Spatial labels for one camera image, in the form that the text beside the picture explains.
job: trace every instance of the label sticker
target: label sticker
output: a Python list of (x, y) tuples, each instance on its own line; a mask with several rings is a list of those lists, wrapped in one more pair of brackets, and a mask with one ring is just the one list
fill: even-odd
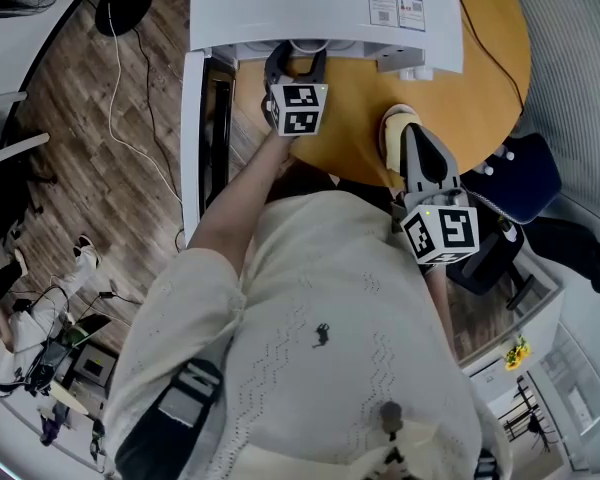
[(422, 0), (398, 0), (400, 28), (425, 30), (424, 3)]
[(398, 0), (369, 0), (369, 13), (372, 25), (399, 27)]

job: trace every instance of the blue chair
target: blue chair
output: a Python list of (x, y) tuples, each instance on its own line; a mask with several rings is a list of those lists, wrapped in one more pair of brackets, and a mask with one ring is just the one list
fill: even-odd
[(460, 178), (480, 202), (516, 224), (535, 219), (562, 188), (558, 168), (544, 138), (534, 133), (504, 142), (513, 160), (491, 155), (493, 174), (469, 171)]

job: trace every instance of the black strap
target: black strap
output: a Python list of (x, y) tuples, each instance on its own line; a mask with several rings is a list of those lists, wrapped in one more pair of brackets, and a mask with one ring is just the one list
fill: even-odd
[(7, 396), (23, 385), (23, 382), (17, 382), (15, 384), (0, 384), (0, 392), (4, 393), (4, 396)]
[[(180, 370), (120, 446), (115, 462), (122, 478), (177, 480), (220, 398), (223, 380), (222, 372), (204, 359), (192, 359)], [(185, 409), (198, 408), (197, 414), (185, 411), (192, 424), (179, 418), (174, 407), (183, 400)]]
[(475, 480), (500, 480), (498, 461), (489, 450), (483, 448), (480, 452), (473, 478)]

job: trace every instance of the grey wall panel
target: grey wall panel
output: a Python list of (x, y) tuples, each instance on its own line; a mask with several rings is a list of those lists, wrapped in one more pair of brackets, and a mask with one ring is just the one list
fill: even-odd
[(547, 139), (564, 193), (600, 217), (600, 0), (520, 0), (532, 50), (520, 130)]

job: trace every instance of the black cable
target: black cable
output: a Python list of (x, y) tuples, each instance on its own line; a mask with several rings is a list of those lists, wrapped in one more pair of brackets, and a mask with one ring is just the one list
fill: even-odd
[(180, 236), (180, 233), (184, 233), (184, 228), (180, 228), (180, 231), (178, 231), (176, 237), (173, 239), (173, 244), (176, 246), (176, 251), (178, 252), (182, 252), (182, 249), (178, 247), (178, 237)]
[(142, 302), (138, 302), (137, 300), (129, 300), (129, 299), (125, 299), (124, 297), (120, 297), (120, 295), (118, 295), (117, 293), (114, 293), (113, 296), (116, 299), (120, 299), (123, 300), (125, 302), (128, 302), (129, 304), (135, 304), (136, 306), (142, 306)]
[(140, 32), (134, 27), (133, 31), (136, 33), (136, 37), (138, 38), (138, 46), (140, 47), (140, 51), (147, 61), (147, 77), (146, 77), (146, 85), (147, 85), (147, 108), (149, 109), (149, 114), (151, 115), (151, 128), (153, 130), (153, 142), (155, 142), (156, 146), (162, 153), (162, 157), (164, 158), (165, 163), (167, 164), (167, 171), (169, 172), (169, 179), (171, 180), (171, 186), (173, 187), (173, 191), (178, 194), (178, 188), (176, 187), (176, 182), (173, 177), (173, 171), (171, 170), (171, 164), (169, 163), (169, 158), (167, 157), (167, 152), (164, 150), (164, 147), (158, 140), (158, 136), (156, 133), (156, 119), (153, 114), (153, 107), (151, 106), (151, 83), (150, 83), (150, 74), (151, 74), (151, 60), (149, 56), (145, 53), (144, 48), (142, 47), (142, 39), (140, 38)]
[(482, 49), (482, 51), (493, 61), (493, 63), (498, 66), (500, 71), (502, 71), (506, 77), (511, 81), (511, 83), (516, 88), (516, 95), (518, 96), (518, 101), (520, 102), (520, 115), (524, 114), (524, 99), (522, 98), (522, 93), (520, 92), (520, 88), (518, 84), (514, 80), (514, 78), (509, 74), (509, 72), (500, 64), (496, 58), (487, 50), (485, 45), (480, 41), (480, 37), (478, 37), (478, 33), (476, 32), (476, 28), (473, 26), (473, 21), (471, 21), (471, 16), (469, 16), (469, 11), (467, 11), (467, 7), (464, 5), (464, 2), (460, 0), (460, 5), (462, 6), (462, 10), (464, 11), (465, 16), (467, 17), (467, 21), (469, 22), (469, 26), (471, 27), (471, 32), (473, 33), (473, 38), (475, 39), (478, 46)]
[(80, 318), (78, 318), (78, 319), (76, 320), (76, 324), (78, 324), (78, 322), (80, 322), (80, 321), (82, 320), (82, 317), (83, 317), (83, 316), (84, 316), (84, 315), (87, 313), (87, 311), (89, 311), (89, 310), (90, 310), (90, 309), (93, 307), (93, 305), (96, 303), (96, 301), (97, 301), (99, 298), (100, 298), (100, 294), (98, 294), (98, 296), (97, 296), (95, 299), (93, 299), (93, 300), (91, 301), (91, 304), (89, 304), (89, 306), (87, 306), (87, 309), (85, 309), (85, 310), (82, 312), (82, 314), (80, 315)]
[(84, 0), (85, 2), (87, 2), (91, 7), (93, 7), (94, 11), (97, 11), (98, 8), (96, 7), (96, 4), (94, 4), (91, 0)]

